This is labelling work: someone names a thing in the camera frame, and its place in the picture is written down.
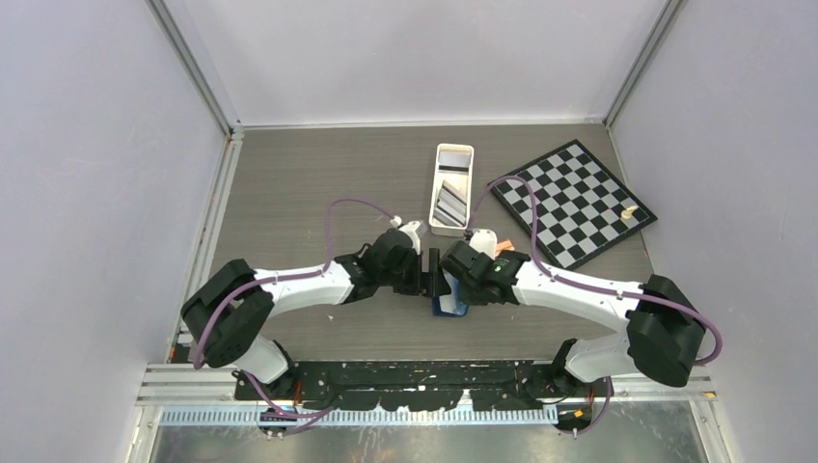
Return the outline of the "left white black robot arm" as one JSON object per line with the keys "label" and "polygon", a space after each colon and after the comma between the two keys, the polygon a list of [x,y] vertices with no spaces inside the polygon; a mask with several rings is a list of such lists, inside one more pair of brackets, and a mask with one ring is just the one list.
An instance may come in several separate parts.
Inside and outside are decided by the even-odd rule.
{"label": "left white black robot arm", "polygon": [[296,384],[292,361],[278,342],[261,334],[266,321],[312,306],[365,300],[382,287],[407,296],[450,296],[437,256],[423,253],[420,244],[417,231],[401,227],[313,267],[272,271],[253,269],[245,259],[229,261],[180,310],[196,343],[194,367],[235,366],[270,397],[288,397]]}

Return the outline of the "white plastic tray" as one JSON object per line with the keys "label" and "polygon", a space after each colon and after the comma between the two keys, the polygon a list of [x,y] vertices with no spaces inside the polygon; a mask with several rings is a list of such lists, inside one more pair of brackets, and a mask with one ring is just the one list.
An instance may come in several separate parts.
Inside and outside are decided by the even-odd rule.
{"label": "white plastic tray", "polygon": [[471,218],[475,150],[470,145],[437,146],[428,213],[431,232],[439,236],[462,235]]}

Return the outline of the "blue card holder wallet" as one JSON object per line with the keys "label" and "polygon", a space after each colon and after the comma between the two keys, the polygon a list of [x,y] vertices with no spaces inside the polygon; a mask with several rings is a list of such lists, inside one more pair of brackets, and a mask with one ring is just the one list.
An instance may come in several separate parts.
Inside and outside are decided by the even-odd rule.
{"label": "blue card holder wallet", "polygon": [[431,300],[432,313],[440,317],[463,317],[470,307],[462,302],[456,291]]}

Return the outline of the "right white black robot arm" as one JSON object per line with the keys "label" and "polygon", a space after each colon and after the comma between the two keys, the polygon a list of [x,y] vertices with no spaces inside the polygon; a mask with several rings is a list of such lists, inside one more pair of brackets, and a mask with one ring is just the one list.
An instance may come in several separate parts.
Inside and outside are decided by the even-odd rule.
{"label": "right white black robot arm", "polygon": [[465,241],[441,257],[469,306],[512,304],[558,310],[611,330],[594,340],[562,343],[546,368],[546,382],[562,395],[618,374],[640,373],[665,386],[687,385],[705,335],[704,323],[665,277],[647,283],[584,276],[503,251],[492,258]]}

